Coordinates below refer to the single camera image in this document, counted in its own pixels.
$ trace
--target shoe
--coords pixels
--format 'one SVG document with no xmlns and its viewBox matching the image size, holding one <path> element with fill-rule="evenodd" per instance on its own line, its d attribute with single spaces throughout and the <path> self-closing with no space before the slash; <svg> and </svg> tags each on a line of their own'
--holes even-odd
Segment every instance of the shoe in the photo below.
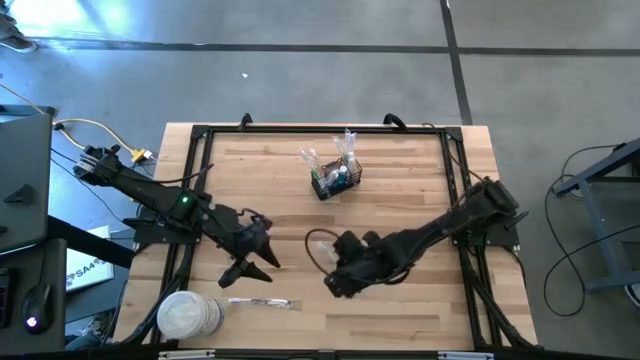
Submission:
<svg viewBox="0 0 640 360">
<path fill-rule="evenodd" d="M 111 323 L 111 313 L 101 313 L 96 315 L 84 329 L 80 330 L 80 336 L 87 334 L 93 334 L 95 337 L 101 339 L 109 329 Z"/>
<path fill-rule="evenodd" d="M 36 43 L 17 36 L 11 36 L 0 40 L 0 46 L 8 47 L 11 50 L 15 50 L 23 54 L 34 52 L 38 48 Z"/>
<path fill-rule="evenodd" d="M 627 293 L 629 300 L 640 308 L 640 284 L 626 285 L 624 291 Z"/>
<path fill-rule="evenodd" d="M 7 21 L 9 22 L 9 24 L 11 25 L 15 25 L 18 22 L 16 21 L 16 19 L 12 18 L 11 16 L 7 15 L 7 14 L 0 14 L 0 16 L 4 16 L 5 19 L 7 19 Z"/>
</svg>

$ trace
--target desk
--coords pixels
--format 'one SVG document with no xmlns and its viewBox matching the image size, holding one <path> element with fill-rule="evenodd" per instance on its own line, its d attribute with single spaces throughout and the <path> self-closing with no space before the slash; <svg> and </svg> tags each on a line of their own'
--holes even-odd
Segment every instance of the desk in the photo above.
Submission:
<svg viewBox="0 0 640 360">
<path fill-rule="evenodd" d="M 157 179 L 182 176 L 192 125 L 167 124 Z M 462 129 L 469 168 L 497 179 L 488 128 Z M 362 183 L 324 202 L 311 188 L 309 169 L 297 154 L 300 146 L 315 148 L 323 162 L 338 157 L 327 134 L 215 135 L 211 155 L 215 166 L 205 191 L 217 202 L 238 209 L 250 207 L 273 220 L 271 246 L 282 268 L 254 256 L 274 282 L 241 278 L 221 289 L 217 280 L 231 260 L 205 239 L 196 250 L 189 282 L 190 290 L 210 297 L 284 298 L 294 301 L 294 309 L 233 307 L 217 334 L 182 341 L 180 346 L 471 349 L 458 254 L 449 241 L 430 248 L 404 283 L 372 286 L 354 299 L 331 295 L 303 246 L 304 235 L 316 227 L 338 233 L 350 229 L 358 236 L 368 230 L 386 235 L 419 227 L 445 212 L 449 198 L 438 140 L 424 135 L 359 134 L 356 156 L 363 167 Z M 197 149 L 196 159 L 202 148 Z M 313 240 L 331 241 L 321 234 Z M 310 247 L 317 248 L 315 243 Z M 134 259 L 115 339 L 129 335 L 157 298 L 166 253 L 167 245 L 152 245 Z M 328 256 L 316 251 L 316 257 L 321 265 L 332 268 Z M 487 258 L 497 303 L 523 336 L 536 343 L 518 264 L 503 249 L 488 249 Z M 486 315 L 479 308 L 483 334 L 489 338 Z"/>
</svg>

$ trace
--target wooden table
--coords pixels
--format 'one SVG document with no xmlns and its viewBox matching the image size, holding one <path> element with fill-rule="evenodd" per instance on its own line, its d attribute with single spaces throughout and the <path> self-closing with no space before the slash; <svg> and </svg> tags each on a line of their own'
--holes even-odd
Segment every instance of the wooden table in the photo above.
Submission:
<svg viewBox="0 0 640 360">
<path fill-rule="evenodd" d="M 156 179 L 182 176 L 192 125 L 167 124 Z M 488 128 L 462 129 L 469 168 L 497 179 Z M 253 208 L 273 220 L 271 246 L 282 268 L 275 269 L 253 256 L 273 283 L 241 278 L 223 290 L 217 280 L 231 260 L 212 241 L 203 239 L 196 250 L 189 290 L 217 299 L 284 298 L 293 300 L 294 308 L 231 307 L 217 334 L 182 341 L 180 346 L 471 349 L 460 264 L 450 241 L 430 248 L 402 284 L 371 286 L 354 299 L 331 295 L 303 245 L 305 234 L 312 228 L 337 233 L 349 229 L 358 236 L 374 230 L 384 236 L 419 227 L 445 212 L 449 198 L 436 137 L 359 134 L 356 155 L 364 169 L 362 183 L 324 202 L 311 188 L 309 169 L 297 153 L 300 146 L 315 148 L 325 162 L 337 158 L 327 134 L 215 135 L 211 157 L 215 167 L 208 175 L 205 191 L 219 203 Z M 201 154 L 202 146 L 196 155 L 197 165 Z M 312 240 L 310 247 L 321 265 L 335 268 L 317 247 L 318 241 L 330 244 L 333 239 L 317 234 Z M 167 248 L 153 245 L 134 259 L 115 339 L 130 334 L 156 300 Z M 487 258 L 496 301 L 523 336 L 535 343 L 518 264 L 503 249 L 489 248 Z M 486 314 L 482 306 L 480 309 L 483 334 L 489 339 Z"/>
</svg>

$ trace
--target white lid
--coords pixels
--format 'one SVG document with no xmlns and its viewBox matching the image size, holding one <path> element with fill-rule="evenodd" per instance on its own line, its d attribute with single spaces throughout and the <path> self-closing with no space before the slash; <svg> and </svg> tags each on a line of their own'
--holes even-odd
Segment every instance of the white lid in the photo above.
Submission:
<svg viewBox="0 0 640 360">
<path fill-rule="evenodd" d="M 158 309 L 160 331 L 170 339 L 187 339 L 197 335 L 207 317 L 202 299 L 191 291 L 169 295 Z"/>
</svg>

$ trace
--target computer mouse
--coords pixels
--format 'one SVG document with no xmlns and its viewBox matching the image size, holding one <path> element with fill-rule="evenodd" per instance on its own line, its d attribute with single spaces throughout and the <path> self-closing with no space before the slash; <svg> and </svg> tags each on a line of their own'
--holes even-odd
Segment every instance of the computer mouse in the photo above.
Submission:
<svg viewBox="0 0 640 360">
<path fill-rule="evenodd" d="M 32 335 L 41 334 L 51 327 L 53 322 L 53 294 L 51 285 L 38 284 L 22 299 L 22 321 L 25 329 Z"/>
</svg>

